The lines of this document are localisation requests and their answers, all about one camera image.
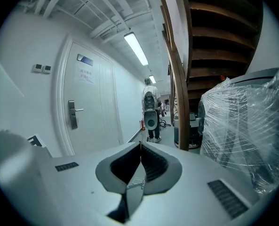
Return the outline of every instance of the door frame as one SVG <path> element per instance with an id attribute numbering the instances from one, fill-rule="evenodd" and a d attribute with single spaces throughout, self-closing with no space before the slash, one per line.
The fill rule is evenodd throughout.
<path id="1" fill-rule="evenodd" d="M 115 113 L 117 118 L 117 129 L 119 134 L 119 142 L 120 145 L 123 144 L 123 137 L 120 125 L 120 115 L 118 110 L 118 102 L 117 102 L 117 94 L 116 94 L 116 85 L 115 85 L 115 73 L 114 73 L 114 65 L 112 59 L 105 55 L 101 50 L 94 47 L 92 44 L 89 44 L 85 40 L 76 38 L 67 34 L 62 48 L 59 51 L 58 58 L 56 60 L 56 65 L 54 69 L 54 77 L 53 77 L 53 85 L 52 85 L 52 93 L 51 93 L 51 101 L 52 101 L 52 114 L 53 114 L 53 122 L 56 132 L 56 137 L 59 141 L 59 145 L 63 153 L 67 156 L 75 155 L 72 142 L 69 137 L 69 131 L 65 116 L 65 106 L 67 103 L 64 101 L 64 79 L 65 72 L 67 66 L 68 56 L 72 47 L 72 44 L 78 44 L 89 51 L 92 51 L 98 54 L 103 59 L 107 60 L 112 65 L 112 81 L 113 81 L 113 92 L 114 92 L 114 103 L 115 103 Z"/>

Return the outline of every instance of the ceiling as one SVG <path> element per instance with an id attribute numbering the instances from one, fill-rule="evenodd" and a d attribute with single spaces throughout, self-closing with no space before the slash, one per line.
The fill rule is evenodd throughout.
<path id="1" fill-rule="evenodd" d="M 90 38 L 102 44 L 109 43 L 142 78 L 154 75 L 159 92 L 168 94 L 168 56 L 161 32 L 164 20 L 160 5 L 160 0 L 59 0 L 53 13 L 65 12 L 72 19 L 81 20 L 90 28 Z M 124 34 L 128 32 L 135 33 L 148 66 L 142 66 L 124 40 Z"/>

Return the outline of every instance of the plastic wrap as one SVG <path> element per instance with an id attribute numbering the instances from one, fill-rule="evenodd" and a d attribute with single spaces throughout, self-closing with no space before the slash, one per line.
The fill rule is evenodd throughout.
<path id="1" fill-rule="evenodd" d="M 264 85 L 230 80 L 206 92 L 201 154 L 227 167 L 261 195 L 279 185 L 279 70 Z"/>

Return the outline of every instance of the fluorescent ceiling light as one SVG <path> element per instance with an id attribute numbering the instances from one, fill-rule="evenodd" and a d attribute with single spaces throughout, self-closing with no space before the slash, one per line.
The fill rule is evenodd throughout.
<path id="1" fill-rule="evenodd" d="M 139 61 L 142 63 L 142 65 L 148 65 L 149 62 L 143 52 L 143 49 L 141 48 L 139 42 L 137 41 L 137 38 L 135 37 L 135 34 L 133 32 L 127 33 L 124 36 L 127 43 L 130 45 L 131 49 L 136 54 Z"/>
<path id="2" fill-rule="evenodd" d="M 153 75 L 149 76 L 149 78 L 150 78 L 150 80 L 152 81 L 152 83 L 153 83 L 153 84 L 156 84 L 156 81 L 155 81 L 155 79 L 154 79 L 154 76 L 153 76 Z"/>

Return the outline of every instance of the white door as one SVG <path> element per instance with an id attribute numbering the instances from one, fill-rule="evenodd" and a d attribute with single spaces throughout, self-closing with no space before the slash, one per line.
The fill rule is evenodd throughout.
<path id="1" fill-rule="evenodd" d="M 68 101 L 74 101 L 77 128 L 72 129 Z M 64 79 L 64 107 L 75 154 L 117 146 L 118 116 L 115 109 L 112 64 L 100 54 L 72 44 Z"/>

